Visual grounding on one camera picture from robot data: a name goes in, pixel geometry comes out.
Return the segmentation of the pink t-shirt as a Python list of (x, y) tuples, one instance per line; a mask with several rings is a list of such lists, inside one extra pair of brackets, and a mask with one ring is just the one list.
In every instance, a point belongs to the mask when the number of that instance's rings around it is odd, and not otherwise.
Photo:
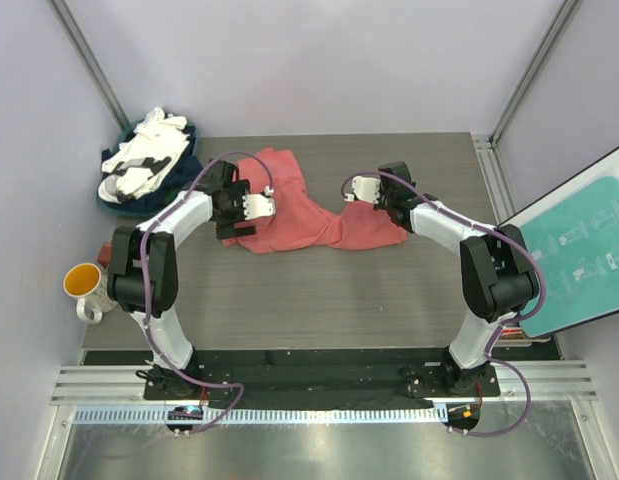
[(276, 214), (250, 223), (256, 233), (227, 239), (226, 247), (239, 244), (256, 254), (329, 246), (341, 250), (370, 250), (399, 245), (408, 234), (389, 215), (364, 202), (347, 203), (333, 213), (313, 201), (304, 175), (289, 150), (266, 148), (258, 153), (274, 180)]

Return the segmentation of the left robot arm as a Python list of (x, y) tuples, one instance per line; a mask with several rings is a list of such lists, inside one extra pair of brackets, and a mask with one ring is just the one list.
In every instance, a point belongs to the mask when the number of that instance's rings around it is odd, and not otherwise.
[(114, 231), (107, 293), (141, 328), (153, 353), (149, 379), (167, 378), (179, 398), (194, 397), (203, 381), (197, 353), (186, 338), (175, 307), (179, 290), (177, 249), (199, 226), (213, 222), (216, 238), (251, 236), (247, 223), (254, 200), (273, 211), (271, 189), (253, 195), (225, 156), (210, 161), (175, 199), (152, 218)]

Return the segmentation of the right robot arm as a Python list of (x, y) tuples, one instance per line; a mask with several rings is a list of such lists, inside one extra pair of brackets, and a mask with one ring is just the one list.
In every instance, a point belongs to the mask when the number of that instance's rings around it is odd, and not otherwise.
[(546, 281), (521, 230), (472, 220), (423, 194), (403, 162), (378, 168), (377, 207), (394, 224), (456, 254), (467, 313), (440, 363), (443, 388), (468, 395), (477, 388), (504, 327), (533, 316), (546, 296)]

